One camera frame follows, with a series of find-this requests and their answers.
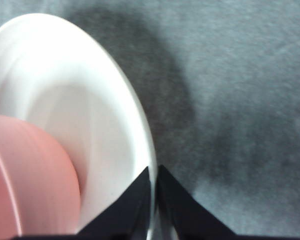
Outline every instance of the pink object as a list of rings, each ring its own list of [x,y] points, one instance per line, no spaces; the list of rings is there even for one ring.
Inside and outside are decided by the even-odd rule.
[[[62,146],[38,127],[0,115],[0,239],[73,234],[77,174]]]

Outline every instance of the gray surface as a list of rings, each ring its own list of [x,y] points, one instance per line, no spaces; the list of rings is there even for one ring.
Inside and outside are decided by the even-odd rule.
[[[0,25],[33,12],[109,51],[199,203],[239,234],[300,236],[300,0],[0,0]]]

